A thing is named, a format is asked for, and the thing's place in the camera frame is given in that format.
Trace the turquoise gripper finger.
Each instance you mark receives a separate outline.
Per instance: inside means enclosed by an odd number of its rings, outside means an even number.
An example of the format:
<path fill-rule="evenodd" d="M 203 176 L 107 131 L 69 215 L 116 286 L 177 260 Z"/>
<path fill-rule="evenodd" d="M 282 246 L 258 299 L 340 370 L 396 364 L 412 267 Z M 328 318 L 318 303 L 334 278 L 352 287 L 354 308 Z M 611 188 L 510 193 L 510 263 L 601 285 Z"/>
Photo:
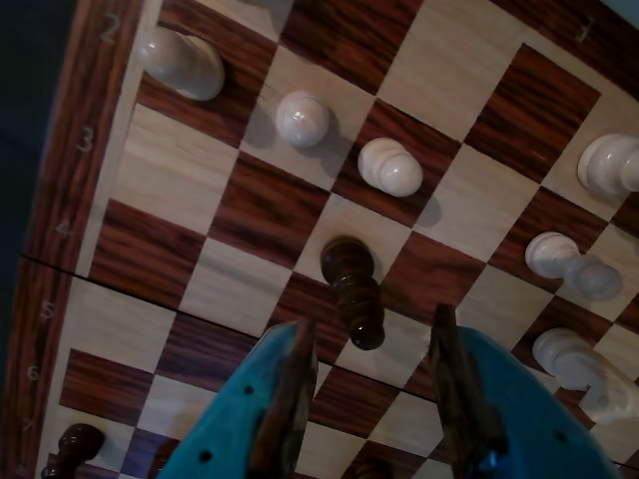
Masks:
<path fill-rule="evenodd" d="M 432 388 L 456 478 L 617 478 L 589 431 L 508 350 L 435 310 Z"/>
<path fill-rule="evenodd" d="M 293 478 L 318 369 L 314 320 L 269 328 L 159 476 Z"/>

